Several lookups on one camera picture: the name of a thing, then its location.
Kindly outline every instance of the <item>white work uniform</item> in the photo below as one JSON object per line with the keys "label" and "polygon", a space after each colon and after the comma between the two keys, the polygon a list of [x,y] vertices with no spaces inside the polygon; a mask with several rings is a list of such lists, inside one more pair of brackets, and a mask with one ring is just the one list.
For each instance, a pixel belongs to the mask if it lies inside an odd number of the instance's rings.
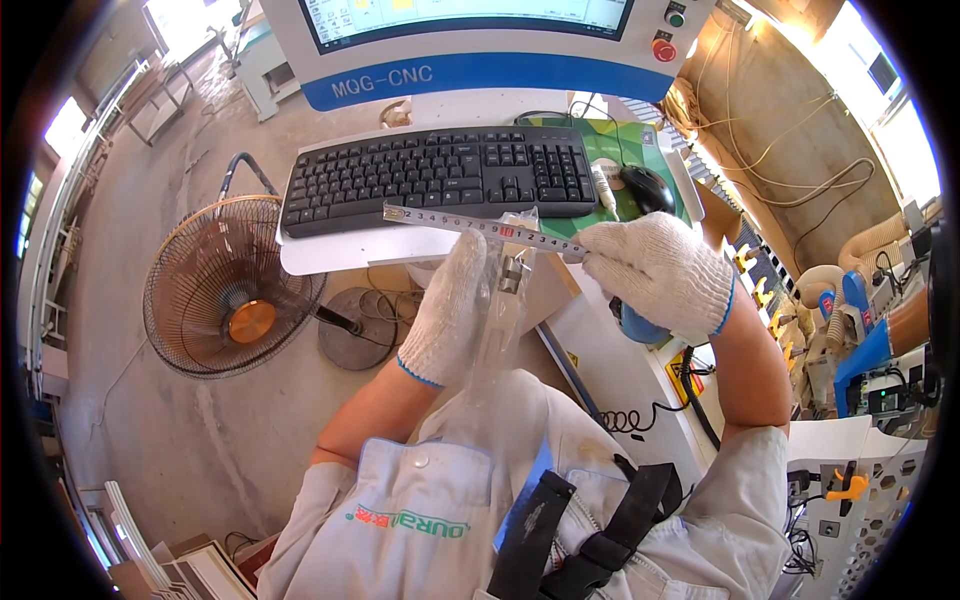
{"label": "white work uniform", "polygon": [[[612,460],[626,452],[532,374],[511,373],[503,389],[511,393],[480,409],[457,395],[423,424],[418,444],[368,440],[356,472],[311,467],[258,597],[491,598],[481,590],[496,561],[492,541],[542,444],[577,487],[546,571],[576,554],[628,488]],[[477,449],[484,442],[499,445]],[[760,427],[723,444],[681,513],[656,525],[591,597],[767,598],[789,555],[786,443]]]}

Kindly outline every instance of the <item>glue tube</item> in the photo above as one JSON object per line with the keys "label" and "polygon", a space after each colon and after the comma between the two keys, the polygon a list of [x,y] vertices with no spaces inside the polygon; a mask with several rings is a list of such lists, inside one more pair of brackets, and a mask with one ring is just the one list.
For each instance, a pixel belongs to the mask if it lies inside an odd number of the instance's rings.
{"label": "glue tube", "polygon": [[594,164],[590,166],[590,172],[593,174],[593,184],[596,186],[597,192],[600,193],[600,202],[613,215],[613,219],[619,222],[620,217],[616,214],[616,197],[610,189],[610,184],[607,183],[607,176],[604,175],[603,168]]}

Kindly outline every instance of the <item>monitor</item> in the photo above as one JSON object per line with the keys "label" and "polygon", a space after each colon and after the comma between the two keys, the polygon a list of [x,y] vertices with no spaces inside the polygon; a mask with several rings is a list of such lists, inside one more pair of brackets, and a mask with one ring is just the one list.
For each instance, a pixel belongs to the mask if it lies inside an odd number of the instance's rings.
{"label": "monitor", "polygon": [[260,0],[316,110],[450,89],[663,98],[709,0]]}

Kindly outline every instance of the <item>white knit glove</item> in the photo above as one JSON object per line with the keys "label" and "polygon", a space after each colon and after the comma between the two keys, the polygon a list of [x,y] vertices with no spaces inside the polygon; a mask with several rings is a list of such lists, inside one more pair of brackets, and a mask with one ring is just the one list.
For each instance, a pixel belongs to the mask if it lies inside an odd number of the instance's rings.
{"label": "white knit glove", "polygon": [[573,241],[584,271],[652,324],[715,335],[730,315],[733,266],[680,219],[654,212],[631,223],[598,223]]}
{"label": "white knit glove", "polygon": [[467,371],[477,312],[477,284],[487,260],[487,240],[466,229],[430,279],[410,335],[396,359],[416,379],[442,388]]}

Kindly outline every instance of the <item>mouse pad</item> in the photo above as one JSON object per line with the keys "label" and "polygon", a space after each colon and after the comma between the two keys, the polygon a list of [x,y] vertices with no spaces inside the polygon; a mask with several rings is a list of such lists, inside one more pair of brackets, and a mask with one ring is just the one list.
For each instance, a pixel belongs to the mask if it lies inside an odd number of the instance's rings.
{"label": "mouse pad", "polygon": [[[527,121],[527,123],[521,123],[521,125],[534,127],[572,126],[584,138],[587,158],[591,163],[597,158],[609,158],[620,164],[635,164],[653,169],[667,182],[673,197],[677,199],[677,216],[689,225],[690,219],[686,215],[684,203],[680,201],[680,190],[677,189],[677,183],[673,181],[670,169],[666,166],[666,160],[663,159],[663,154],[660,153],[660,147],[657,145],[657,131],[649,123],[617,121],[617,124],[619,124],[618,132],[613,121],[602,119],[531,117],[524,119],[524,121]],[[613,192],[613,194],[616,196],[616,213],[621,222],[633,221],[640,216],[629,191],[622,189]],[[594,223],[612,220],[613,216],[607,209],[602,204],[597,203],[597,207],[586,217],[540,219],[540,229],[552,235],[570,239],[574,233]]]}

